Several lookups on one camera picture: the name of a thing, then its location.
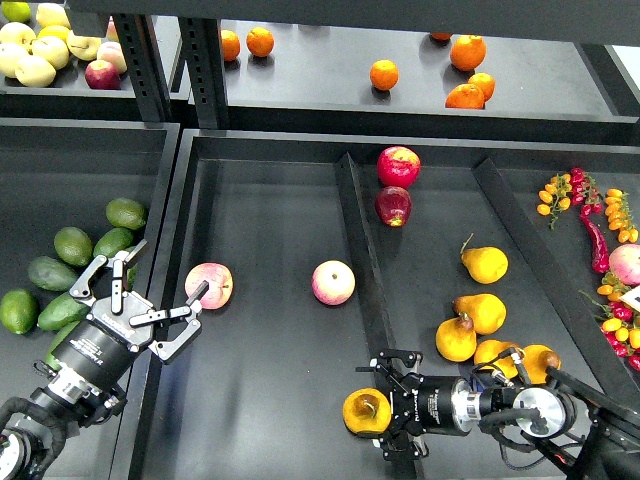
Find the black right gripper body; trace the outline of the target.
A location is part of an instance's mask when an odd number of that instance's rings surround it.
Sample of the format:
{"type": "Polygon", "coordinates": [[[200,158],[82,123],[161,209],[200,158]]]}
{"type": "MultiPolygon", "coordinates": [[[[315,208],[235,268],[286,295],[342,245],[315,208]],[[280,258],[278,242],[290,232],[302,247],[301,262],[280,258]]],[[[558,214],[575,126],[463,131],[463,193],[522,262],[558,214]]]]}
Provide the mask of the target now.
{"type": "Polygon", "coordinates": [[[466,436],[469,383],[455,376],[407,374],[392,390],[392,430],[417,437],[423,434],[466,436]]]}

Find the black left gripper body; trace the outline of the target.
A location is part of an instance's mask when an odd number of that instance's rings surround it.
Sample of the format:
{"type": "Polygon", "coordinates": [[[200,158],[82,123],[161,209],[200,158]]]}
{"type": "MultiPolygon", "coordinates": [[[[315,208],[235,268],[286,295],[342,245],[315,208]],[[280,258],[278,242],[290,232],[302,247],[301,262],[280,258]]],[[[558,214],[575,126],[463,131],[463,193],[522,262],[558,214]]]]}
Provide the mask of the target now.
{"type": "Polygon", "coordinates": [[[123,298],[115,314],[107,298],[94,303],[81,321],[54,349],[60,370],[49,383],[56,395],[98,395],[109,391],[150,343],[151,326],[132,327],[130,319],[151,312],[153,305],[138,293],[123,298]]]}

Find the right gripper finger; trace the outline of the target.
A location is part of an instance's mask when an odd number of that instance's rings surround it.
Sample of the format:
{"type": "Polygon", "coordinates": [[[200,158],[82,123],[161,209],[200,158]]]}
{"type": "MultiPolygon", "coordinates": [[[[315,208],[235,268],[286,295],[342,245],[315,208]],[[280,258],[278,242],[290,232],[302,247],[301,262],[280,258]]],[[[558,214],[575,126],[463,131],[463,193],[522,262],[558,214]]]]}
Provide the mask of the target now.
{"type": "Polygon", "coordinates": [[[379,349],[367,366],[358,366],[356,372],[381,375],[395,393],[409,395],[420,383],[417,368],[423,354],[415,350],[379,349]]]}
{"type": "Polygon", "coordinates": [[[382,451],[385,461],[417,461],[429,456],[429,447],[423,439],[426,433],[423,427],[400,429],[395,433],[386,430],[374,436],[372,443],[382,451]]]}

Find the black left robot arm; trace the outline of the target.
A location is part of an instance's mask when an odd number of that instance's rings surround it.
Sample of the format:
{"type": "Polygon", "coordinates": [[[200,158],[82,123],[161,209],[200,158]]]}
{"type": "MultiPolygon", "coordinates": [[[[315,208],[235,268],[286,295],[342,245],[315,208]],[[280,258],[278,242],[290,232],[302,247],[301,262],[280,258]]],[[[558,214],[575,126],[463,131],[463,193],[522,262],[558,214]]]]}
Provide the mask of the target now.
{"type": "Polygon", "coordinates": [[[59,367],[44,368],[48,384],[2,404],[2,478],[43,478],[74,428],[122,412],[127,394],[119,381],[144,351],[168,364],[200,334],[208,281],[183,306],[164,310],[130,289],[127,273],[147,248],[140,241],[130,251],[99,255],[71,286],[72,299],[89,311],[54,349],[59,367]]]}

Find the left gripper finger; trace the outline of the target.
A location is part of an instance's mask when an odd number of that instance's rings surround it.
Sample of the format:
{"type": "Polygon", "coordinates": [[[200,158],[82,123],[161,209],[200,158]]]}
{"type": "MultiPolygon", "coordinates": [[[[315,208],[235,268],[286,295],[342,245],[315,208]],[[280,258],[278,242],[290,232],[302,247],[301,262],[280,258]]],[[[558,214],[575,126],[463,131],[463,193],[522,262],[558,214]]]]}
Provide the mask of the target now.
{"type": "Polygon", "coordinates": [[[139,314],[129,319],[129,325],[133,328],[151,325],[158,322],[169,321],[170,323],[184,321],[185,328],[173,340],[153,340],[149,343],[151,350],[160,361],[168,365],[200,334],[202,325],[198,320],[198,315],[203,307],[201,298],[208,292],[209,283],[202,281],[192,295],[186,300],[182,307],[174,307],[169,310],[151,310],[145,314],[139,314]]]}
{"type": "Polygon", "coordinates": [[[118,250],[112,256],[97,255],[69,288],[69,295],[78,303],[93,308],[97,297],[93,287],[99,285],[101,293],[107,293],[113,314],[124,312],[125,295],[131,291],[128,272],[146,253],[149,243],[142,239],[133,247],[118,250]]]}

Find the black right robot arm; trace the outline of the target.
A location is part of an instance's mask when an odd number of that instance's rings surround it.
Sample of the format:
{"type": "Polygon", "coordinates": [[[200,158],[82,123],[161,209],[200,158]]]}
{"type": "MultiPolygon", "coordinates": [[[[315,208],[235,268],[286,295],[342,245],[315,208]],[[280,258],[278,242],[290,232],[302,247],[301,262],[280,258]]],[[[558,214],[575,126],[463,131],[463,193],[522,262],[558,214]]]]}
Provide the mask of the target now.
{"type": "Polygon", "coordinates": [[[516,347],[469,378],[423,375],[421,361],[418,351],[381,350],[364,369],[388,390],[363,388],[343,403],[346,428],[371,439],[385,460],[421,460],[425,435],[463,437],[477,427],[502,452],[538,452],[569,479],[638,478],[638,412],[571,375],[547,366],[535,383],[516,347]]]}

